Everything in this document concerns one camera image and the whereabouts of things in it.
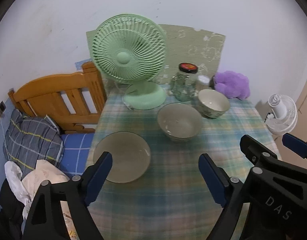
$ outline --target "green electric fan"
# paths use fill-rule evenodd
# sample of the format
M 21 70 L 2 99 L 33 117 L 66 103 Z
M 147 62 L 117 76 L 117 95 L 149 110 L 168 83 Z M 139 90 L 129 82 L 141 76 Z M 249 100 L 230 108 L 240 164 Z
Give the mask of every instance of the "green electric fan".
M 146 110 L 165 101 L 164 89 L 150 82 L 166 59 L 166 35 L 153 21 L 134 14 L 106 20 L 93 39 L 92 59 L 109 78 L 131 85 L 124 94 L 127 105 Z

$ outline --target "plaid tablecloth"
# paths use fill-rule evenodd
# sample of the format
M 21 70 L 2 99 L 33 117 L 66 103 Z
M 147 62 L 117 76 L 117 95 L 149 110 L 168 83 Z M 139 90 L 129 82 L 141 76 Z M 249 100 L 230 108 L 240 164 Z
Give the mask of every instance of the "plaid tablecloth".
M 177 102 L 168 96 L 165 104 Z M 185 143 L 172 142 L 156 122 L 157 107 L 129 110 L 113 89 L 101 114 L 87 166 L 105 136 L 130 131 L 142 136 L 151 149 L 151 163 L 143 176 L 126 184 L 106 181 L 89 211 L 105 240 L 205 240 L 220 213 L 198 170 L 198 157 L 208 153 L 229 176 L 245 180 L 252 164 L 239 141 L 249 134 L 275 153 L 277 147 L 263 120 L 249 101 L 230 100 L 231 108 L 217 119 L 203 119 L 202 132 Z M 246 218 L 244 206 L 232 239 L 238 239 Z

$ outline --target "blue gripper pad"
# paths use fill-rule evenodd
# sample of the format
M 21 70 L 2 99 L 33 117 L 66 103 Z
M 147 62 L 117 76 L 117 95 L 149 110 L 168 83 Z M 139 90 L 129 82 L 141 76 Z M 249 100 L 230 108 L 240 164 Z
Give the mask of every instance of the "blue gripper pad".
M 206 153 L 199 157 L 198 167 L 214 201 L 224 207 L 227 203 L 226 188 L 229 187 L 229 182 L 221 173 L 220 168 Z
M 303 140 L 300 140 L 290 133 L 285 133 L 282 142 L 285 147 L 297 153 L 303 159 L 307 158 L 307 143 Z
M 82 177 L 81 187 L 86 192 L 84 198 L 86 206 L 94 202 L 103 186 L 112 167 L 112 155 L 109 152 L 103 152 L 94 165 L 89 166 Z

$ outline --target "screw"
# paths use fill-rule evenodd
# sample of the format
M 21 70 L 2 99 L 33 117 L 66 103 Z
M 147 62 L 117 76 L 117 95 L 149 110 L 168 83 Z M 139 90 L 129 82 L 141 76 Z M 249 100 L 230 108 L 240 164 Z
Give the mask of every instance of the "screw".
M 239 182 L 239 179 L 238 179 L 237 177 L 231 177 L 231 178 L 230 178 L 230 181 L 231 181 L 232 183 L 238 183 L 238 182 Z
M 80 179 L 81 179 L 80 175 L 74 175 L 74 176 L 72 177 L 72 180 L 73 180 L 73 181 L 79 181 Z
M 44 181 L 41 182 L 41 186 L 47 186 L 49 184 L 49 180 L 45 179 Z
M 261 168 L 258 168 L 258 167 L 253 167 L 252 168 L 252 171 L 256 174 L 261 174 L 262 173 L 262 169 Z

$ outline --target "fan grille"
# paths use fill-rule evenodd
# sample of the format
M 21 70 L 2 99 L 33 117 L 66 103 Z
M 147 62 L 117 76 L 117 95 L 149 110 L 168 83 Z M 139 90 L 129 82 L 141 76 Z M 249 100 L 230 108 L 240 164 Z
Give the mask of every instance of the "fan grille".
M 281 101 L 281 96 L 280 95 L 277 95 L 277 94 L 274 94 L 272 95 L 269 100 L 268 100 L 268 104 L 271 106 L 271 107 L 274 107 L 274 106 L 278 106 L 279 103 Z
M 164 66 L 165 40 L 162 28 L 151 20 L 138 15 L 117 15 L 97 28 L 92 42 L 93 61 L 117 82 L 149 81 Z
M 266 125 L 272 134 L 283 135 L 295 128 L 298 114 L 295 102 L 285 95 L 280 95 L 280 100 L 287 108 L 287 114 L 283 119 L 267 119 Z

